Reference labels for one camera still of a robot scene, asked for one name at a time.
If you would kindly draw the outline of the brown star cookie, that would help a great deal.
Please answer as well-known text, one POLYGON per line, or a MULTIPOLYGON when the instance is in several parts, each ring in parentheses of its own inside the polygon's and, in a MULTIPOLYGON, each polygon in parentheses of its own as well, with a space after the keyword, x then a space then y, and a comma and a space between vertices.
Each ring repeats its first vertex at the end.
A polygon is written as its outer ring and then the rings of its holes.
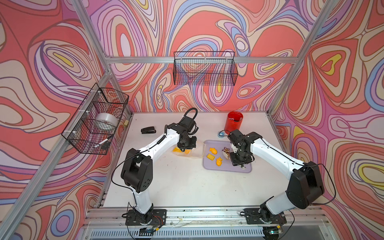
POLYGON ((222 153, 225 154, 225 155, 229 155, 230 154, 230 149, 229 148, 224 148, 222 150, 222 153))

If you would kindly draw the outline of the clear resealable plastic bag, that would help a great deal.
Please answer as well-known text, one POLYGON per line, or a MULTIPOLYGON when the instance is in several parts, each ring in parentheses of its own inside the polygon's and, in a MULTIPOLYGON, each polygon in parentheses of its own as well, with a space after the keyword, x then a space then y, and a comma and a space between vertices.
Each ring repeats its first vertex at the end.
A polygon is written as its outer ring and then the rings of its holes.
POLYGON ((178 156, 178 157, 183 157, 183 158, 191 158, 191 159, 201 159, 203 157, 203 151, 204 148, 203 146, 197 146, 196 148, 193 149, 186 149, 184 152, 175 147, 171 153, 178 156))

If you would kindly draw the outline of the orange fish cookie top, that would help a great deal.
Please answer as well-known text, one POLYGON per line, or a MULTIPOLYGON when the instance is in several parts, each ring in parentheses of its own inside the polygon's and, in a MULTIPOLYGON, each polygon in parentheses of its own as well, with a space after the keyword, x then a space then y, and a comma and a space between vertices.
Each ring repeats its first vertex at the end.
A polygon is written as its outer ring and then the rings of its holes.
POLYGON ((210 152, 211 152, 213 155, 217 155, 217 154, 218 154, 218 151, 217 151, 215 148, 210 148, 210 152))

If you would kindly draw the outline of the orange fish cookie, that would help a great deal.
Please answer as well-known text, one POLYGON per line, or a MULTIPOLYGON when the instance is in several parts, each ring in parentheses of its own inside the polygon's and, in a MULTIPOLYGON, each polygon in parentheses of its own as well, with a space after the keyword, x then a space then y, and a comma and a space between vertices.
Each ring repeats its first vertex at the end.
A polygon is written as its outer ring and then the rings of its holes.
POLYGON ((216 159, 216 165, 217 165, 218 167, 220 167, 220 166, 222 165, 222 163, 223 163, 222 158, 217 158, 217 159, 216 159))
POLYGON ((217 155, 217 154, 218 154, 218 151, 217 151, 215 148, 210 148, 210 152, 211 152, 213 155, 217 155))

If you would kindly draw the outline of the orange fish cookie bottom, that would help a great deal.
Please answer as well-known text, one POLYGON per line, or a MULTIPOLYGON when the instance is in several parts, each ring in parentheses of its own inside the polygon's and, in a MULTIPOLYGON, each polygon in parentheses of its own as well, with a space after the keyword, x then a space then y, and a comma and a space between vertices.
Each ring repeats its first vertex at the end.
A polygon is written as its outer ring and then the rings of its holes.
POLYGON ((217 158, 217 159, 216 159, 216 165, 217 165, 218 167, 220 167, 220 166, 222 165, 222 163, 223 163, 222 158, 217 158))

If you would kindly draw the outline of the square yellow cracker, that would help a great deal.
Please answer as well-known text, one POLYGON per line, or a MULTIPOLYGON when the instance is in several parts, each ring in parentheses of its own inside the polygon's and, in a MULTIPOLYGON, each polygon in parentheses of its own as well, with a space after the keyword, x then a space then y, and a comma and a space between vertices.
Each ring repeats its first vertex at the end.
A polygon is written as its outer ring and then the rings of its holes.
POLYGON ((209 160, 211 160, 211 161, 216 160, 216 157, 215 157, 214 155, 212 155, 212 154, 208 154, 208 155, 207 155, 207 158, 208 158, 209 160))

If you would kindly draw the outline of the metal silicone-tipped tongs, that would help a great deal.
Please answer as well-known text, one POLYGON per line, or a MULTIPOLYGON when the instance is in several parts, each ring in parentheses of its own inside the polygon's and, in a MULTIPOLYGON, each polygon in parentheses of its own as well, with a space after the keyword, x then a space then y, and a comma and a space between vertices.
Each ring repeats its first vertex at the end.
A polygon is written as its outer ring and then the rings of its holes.
POLYGON ((225 164, 229 167, 231 166, 233 169, 234 168, 237 168, 237 169, 246 169, 246 167, 244 165, 236 165, 234 166, 232 161, 231 161, 231 158, 230 158, 230 154, 229 155, 225 155, 222 153, 222 155, 224 156, 225 160, 223 160, 223 162, 225 162, 225 164))

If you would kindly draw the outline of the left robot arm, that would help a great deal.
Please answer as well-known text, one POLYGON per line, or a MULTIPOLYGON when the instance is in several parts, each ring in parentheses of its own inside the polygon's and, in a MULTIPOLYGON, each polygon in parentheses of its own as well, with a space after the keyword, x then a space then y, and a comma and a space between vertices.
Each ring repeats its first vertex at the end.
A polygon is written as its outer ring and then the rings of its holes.
POLYGON ((153 221, 154 205, 148 188, 153 181, 154 162, 173 146, 182 152, 196 148, 198 129, 194 118, 183 116, 180 122, 166 125, 164 133, 152 143, 127 152, 121 179, 133 191, 135 200, 135 206, 128 211, 128 223, 148 225, 153 221))

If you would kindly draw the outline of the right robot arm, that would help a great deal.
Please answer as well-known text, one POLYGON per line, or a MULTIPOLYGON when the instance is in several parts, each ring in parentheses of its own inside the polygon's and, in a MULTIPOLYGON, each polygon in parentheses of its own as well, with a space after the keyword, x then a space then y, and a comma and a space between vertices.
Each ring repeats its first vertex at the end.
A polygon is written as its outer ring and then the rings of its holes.
POLYGON ((255 216, 261 222, 269 224, 284 211, 294 208, 306 209, 325 193, 318 164, 305 163, 289 156, 255 132, 244 135, 239 130, 234 130, 228 134, 228 139, 232 148, 230 160, 233 166, 243 167, 252 163, 255 156, 258 156, 289 180, 284 192, 260 205, 255 216))

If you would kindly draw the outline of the red cylindrical cup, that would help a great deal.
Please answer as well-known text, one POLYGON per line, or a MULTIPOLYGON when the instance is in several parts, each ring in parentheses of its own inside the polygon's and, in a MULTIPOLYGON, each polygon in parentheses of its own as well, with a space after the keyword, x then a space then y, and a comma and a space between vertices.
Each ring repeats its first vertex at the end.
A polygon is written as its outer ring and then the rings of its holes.
POLYGON ((229 135, 234 130, 239 130, 243 121, 243 114, 241 112, 232 111, 228 113, 224 131, 229 135))

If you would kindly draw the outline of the blue tape roll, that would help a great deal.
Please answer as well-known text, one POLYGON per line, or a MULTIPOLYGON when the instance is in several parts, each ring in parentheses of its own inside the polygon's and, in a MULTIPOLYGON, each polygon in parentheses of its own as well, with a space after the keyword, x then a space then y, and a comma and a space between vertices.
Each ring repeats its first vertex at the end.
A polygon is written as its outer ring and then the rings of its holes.
POLYGON ((225 137, 227 137, 228 135, 225 133, 225 131, 221 131, 221 132, 219 132, 218 133, 218 137, 219 138, 225 138, 225 137))

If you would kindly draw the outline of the lavender plastic tray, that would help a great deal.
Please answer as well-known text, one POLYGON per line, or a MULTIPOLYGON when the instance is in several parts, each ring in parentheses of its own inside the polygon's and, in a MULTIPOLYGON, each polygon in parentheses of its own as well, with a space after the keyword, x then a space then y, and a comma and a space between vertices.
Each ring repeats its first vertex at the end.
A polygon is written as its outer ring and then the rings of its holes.
POLYGON ((220 167, 216 165, 216 160, 211 161, 207 158, 208 154, 212 154, 210 152, 210 148, 215 148, 218 151, 217 155, 214 155, 217 158, 222 158, 222 160, 225 160, 224 156, 222 155, 222 150, 224 148, 229 148, 230 151, 232 151, 231 143, 229 141, 214 141, 214 140, 206 140, 204 142, 204 153, 203 153, 203 167, 207 170, 212 171, 225 171, 225 172, 237 172, 237 173, 244 173, 248 174, 252 171, 252 166, 250 164, 245 165, 246 169, 237 169, 232 168, 231 166, 227 166, 225 162, 222 163, 220 167))

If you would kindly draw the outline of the black stapler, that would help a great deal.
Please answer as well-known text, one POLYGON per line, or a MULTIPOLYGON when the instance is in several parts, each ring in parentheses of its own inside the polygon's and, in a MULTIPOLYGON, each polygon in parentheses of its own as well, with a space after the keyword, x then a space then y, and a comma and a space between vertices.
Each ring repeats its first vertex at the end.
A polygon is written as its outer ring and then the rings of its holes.
POLYGON ((155 127, 153 127, 153 126, 141 129, 142 134, 155 134, 156 132, 157 131, 156 131, 155 127))

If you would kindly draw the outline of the grey tape roll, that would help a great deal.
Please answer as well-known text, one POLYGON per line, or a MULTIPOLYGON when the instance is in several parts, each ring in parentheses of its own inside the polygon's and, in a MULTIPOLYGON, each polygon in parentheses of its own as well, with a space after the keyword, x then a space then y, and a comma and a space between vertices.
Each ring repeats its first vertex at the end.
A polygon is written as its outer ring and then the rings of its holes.
POLYGON ((95 125, 101 131, 113 131, 118 126, 119 120, 112 114, 99 113, 95 125))

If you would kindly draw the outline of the white marker in basket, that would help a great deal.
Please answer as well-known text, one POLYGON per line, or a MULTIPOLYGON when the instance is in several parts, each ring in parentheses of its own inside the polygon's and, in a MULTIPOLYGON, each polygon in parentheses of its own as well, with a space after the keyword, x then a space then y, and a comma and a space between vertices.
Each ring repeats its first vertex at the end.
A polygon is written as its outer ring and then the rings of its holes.
POLYGON ((102 140, 101 142, 95 144, 95 145, 94 145, 94 148, 98 148, 99 146, 102 146, 102 145, 103 145, 105 142, 107 142, 108 140, 109 140, 108 138, 102 140))

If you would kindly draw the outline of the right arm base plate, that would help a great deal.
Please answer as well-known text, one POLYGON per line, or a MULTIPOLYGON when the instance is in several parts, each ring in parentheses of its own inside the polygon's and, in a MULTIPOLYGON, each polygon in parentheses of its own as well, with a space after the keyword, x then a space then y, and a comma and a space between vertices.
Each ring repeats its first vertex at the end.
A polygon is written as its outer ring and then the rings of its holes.
POLYGON ((284 213, 271 214, 267 209, 246 208, 240 212, 246 218, 248 225, 284 225, 287 223, 284 213))

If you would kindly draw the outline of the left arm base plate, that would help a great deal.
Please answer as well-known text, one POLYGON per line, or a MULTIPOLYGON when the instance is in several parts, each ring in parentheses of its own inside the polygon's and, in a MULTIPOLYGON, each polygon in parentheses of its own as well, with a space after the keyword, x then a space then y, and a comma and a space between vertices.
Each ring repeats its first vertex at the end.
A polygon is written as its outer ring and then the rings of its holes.
POLYGON ((126 226, 154 226, 160 227, 166 224, 167 210, 154 209, 146 214, 141 214, 137 210, 129 210, 125 215, 126 226))

